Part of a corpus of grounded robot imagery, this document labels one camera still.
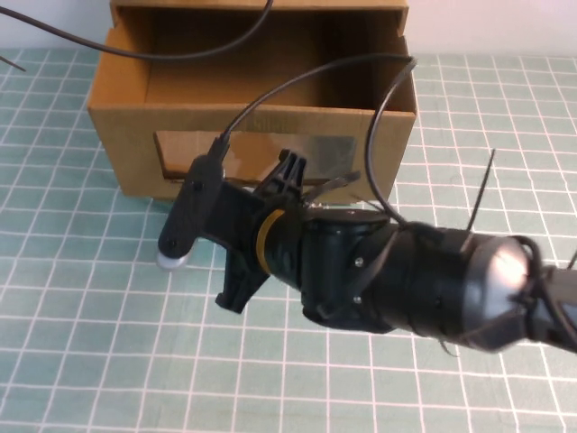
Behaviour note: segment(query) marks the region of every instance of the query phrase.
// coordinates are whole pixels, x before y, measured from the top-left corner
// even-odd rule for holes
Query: wire
[[[469,219],[469,224],[467,224],[466,230],[470,232],[472,230],[473,224],[475,224],[475,219],[477,218],[477,213],[479,212],[479,207],[481,206],[481,200],[485,195],[485,188],[487,187],[487,181],[489,180],[490,175],[490,168],[493,165],[493,160],[495,159],[495,149],[490,152],[489,163],[487,164],[487,168],[485,169],[485,175],[483,176],[483,180],[481,182],[481,187],[479,188],[479,193],[477,194],[477,198],[475,199],[475,206],[472,209],[471,218]]]
[[[2,6],[0,6],[0,14],[9,16],[11,18],[14,18],[15,20],[29,24],[33,27],[44,30],[45,32],[54,34],[54,35],[56,35],[62,39],[66,39],[67,41],[72,41],[74,43],[77,43],[78,45],[82,45],[82,46],[92,48],[94,50],[98,50],[98,51],[102,51],[102,52],[107,52],[109,54],[114,54],[116,56],[128,57],[131,59],[138,59],[138,60],[151,60],[151,61],[188,61],[188,60],[198,60],[198,59],[204,59],[207,57],[212,57],[212,56],[221,54],[225,51],[232,50],[233,48],[236,48],[239,45],[242,45],[243,43],[245,43],[249,38],[251,38],[262,27],[264,20],[267,18],[270,10],[272,9],[273,2],[274,2],[274,0],[267,0],[267,3],[264,6],[264,9],[262,10],[262,13],[261,13],[259,19],[256,21],[256,23],[246,33],[244,33],[243,35],[241,35],[240,37],[238,37],[234,41],[231,41],[231,42],[227,43],[226,45],[222,45],[220,47],[216,47],[216,48],[206,50],[206,51],[193,52],[193,53],[189,53],[189,54],[176,54],[176,55],[146,54],[146,53],[125,51],[125,50],[119,50],[119,49],[113,48],[113,47],[108,47],[108,46],[100,44],[100,43],[96,43],[93,41],[89,41],[87,39],[80,38],[79,36],[76,36],[74,34],[64,32],[60,29],[57,29],[56,27],[52,27],[51,25],[43,23],[42,21],[38,21],[34,18],[31,18],[30,16],[20,14],[16,11],[13,11],[11,9],[8,9],[8,8],[2,7]]]
[[[571,260],[567,264],[567,269],[572,269],[573,266],[575,265],[575,262],[577,262],[577,251],[575,251],[575,253],[573,253],[573,257],[571,258]]]
[[[26,69],[24,69],[22,66],[17,65],[16,63],[14,63],[13,61],[10,61],[9,59],[7,59],[6,57],[2,57],[0,56],[0,61],[3,61],[4,63],[6,63],[8,66],[11,66],[13,68],[19,69],[22,72],[26,72]]]
[[[402,61],[412,61],[412,57],[403,56],[400,54],[390,54],[390,53],[383,53],[383,52],[373,52],[368,54],[361,54],[358,56],[351,56],[345,57],[343,59],[334,60],[329,63],[326,63],[323,66],[319,66],[318,68],[311,69],[309,72],[305,72],[297,77],[286,81],[285,83],[275,87],[272,90],[269,90],[267,93],[261,95],[254,101],[252,101],[247,107],[244,108],[234,119],[233,121],[226,127],[223,134],[221,135],[223,138],[228,139],[230,137],[231,132],[234,128],[236,128],[245,117],[247,117],[250,113],[252,113],[260,104],[265,102],[267,99],[277,95],[278,93],[282,92],[286,88],[297,84],[298,82],[313,77],[318,74],[322,74],[327,72],[331,69],[338,69],[346,66],[352,66],[359,63],[364,63],[366,61],[375,61],[375,60],[402,60]]]
[[[365,164],[365,171],[367,173],[367,180],[369,181],[369,185],[371,186],[372,193],[375,195],[377,200],[380,202],[380,205],[383,207],[385,212],[389,214],[389,216],[395,219],[400,226],[406,226],[407,221],[405,218],[395,210],[393,206],[384,198],[382,192],[380,191],[379,185],[377,184],[374,168],[372,163],[372,149],[375,143],[375,135],[377,134],[377,128],[379,127],[379,120],[382,116],[382,113],[385,111],[389,102],[395,91],[398,89],[398,86],[409,76],[411,71],[417,65],[417,61],[412,59],[409,61],[408,65],[406,65],[399,74],[392,80],[390,83],[389,90],[387,91],[387,95],[384,97],[382,102],[380,103],[380,107],[371,119],[371,123],[369,125],[369,132],[367,133],[366,141],[365,141],[365,149],[364,149],[364,164]]]

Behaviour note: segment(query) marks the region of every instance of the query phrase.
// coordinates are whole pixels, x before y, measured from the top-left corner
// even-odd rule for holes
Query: green grid mat
[[[92,51],[2,51],[2,433],[577,431],[577,363],[521,344],[502,355],[404,332],[327,331],[270,281],[219,309],[224,251],[154,264],[167,207],[127,198],[86,112]],[[577,248],[574,59],[418,56],[419,118],[391,201],[464,226],[497,148],[477,231]]]

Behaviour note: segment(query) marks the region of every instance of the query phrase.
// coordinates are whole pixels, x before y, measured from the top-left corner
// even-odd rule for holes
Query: robotic arm
[[[168,268],[198,237],[227,250],[221,308],[242,313],[272,276],[323,327],[399,328],[490,353],[529,339],[577,353],[577,271],[543,266],[530,239],[311,207],[320,191],[303,193],[306,160],[289,151],[249,191],[224,179],[225,147],[221,136],[193,162],[159,239]]]

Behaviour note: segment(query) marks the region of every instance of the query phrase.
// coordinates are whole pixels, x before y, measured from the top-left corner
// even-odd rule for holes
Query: white rubber tip
[[[180,257],[179,259],[170,259],[160,251],[158,251],[156,254],[156,264],[158,264],[158,266],[165,271],[174,271],[180,266],[183,266],[187,260],[187,255]]]

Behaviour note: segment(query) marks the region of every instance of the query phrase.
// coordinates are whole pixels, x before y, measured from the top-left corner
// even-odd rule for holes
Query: white wall
[[[577,55],[577,0],[408,0],[413,52]],[[0,5],[102,42],[108,0],[0,0]],[[0,16],[0,48],[70,46]]]

